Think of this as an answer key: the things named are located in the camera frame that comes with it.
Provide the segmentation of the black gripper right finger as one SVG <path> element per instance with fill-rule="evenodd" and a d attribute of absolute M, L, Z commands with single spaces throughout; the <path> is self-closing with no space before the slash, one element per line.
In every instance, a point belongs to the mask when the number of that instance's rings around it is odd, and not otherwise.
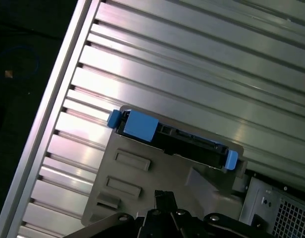
<path fill-rule="evenodd" d="M 167 192 L 168 210 L 183 238 L 271 238 L 273 235 L 219 213 L 210 213 L 202 220 L 179 209 L 172 191 Z"/>

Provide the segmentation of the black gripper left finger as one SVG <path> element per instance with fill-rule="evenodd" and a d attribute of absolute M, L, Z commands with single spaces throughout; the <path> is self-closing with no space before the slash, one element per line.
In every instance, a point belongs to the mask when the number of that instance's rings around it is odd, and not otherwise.
<path fill-rule="evenodd" d="M 175 213 L 177 204 L 172 191 L 156 190 L 155 207 L 143 217 L 134 218 L 127 213 L 116 213 L 94 222 L 68 238 L 185 238 Z"/>

